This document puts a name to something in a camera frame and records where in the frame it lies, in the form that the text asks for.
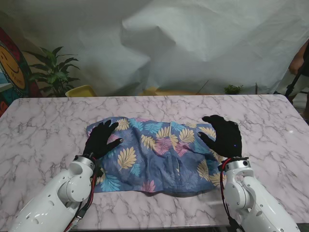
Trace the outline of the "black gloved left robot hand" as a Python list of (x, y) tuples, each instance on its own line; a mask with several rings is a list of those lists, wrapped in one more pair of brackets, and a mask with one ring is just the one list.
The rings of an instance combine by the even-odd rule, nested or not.
[(118, 125), (118, 122), (112, 124), (111, 120), (108, 120), (105, 123), (99, 123), (98, 126), (93, 128), (89, 138), (85, 143), (83, 156), (86, 158), (94, 158), (98, 160), (120, 145), (123, 142), (122, 138), (108, 142), (108, 139), (118, 127)]

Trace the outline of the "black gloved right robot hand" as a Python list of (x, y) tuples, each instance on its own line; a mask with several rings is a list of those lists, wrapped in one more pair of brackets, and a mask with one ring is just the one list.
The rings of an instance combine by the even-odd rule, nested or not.
[(204, 116), (202, 120), (210, 123), (216, 132), (215, 141), (203, 132), (198, 133), (210, 149), (225, 158), (242, 157), (242, 137), (237, 123), (219, 115)]

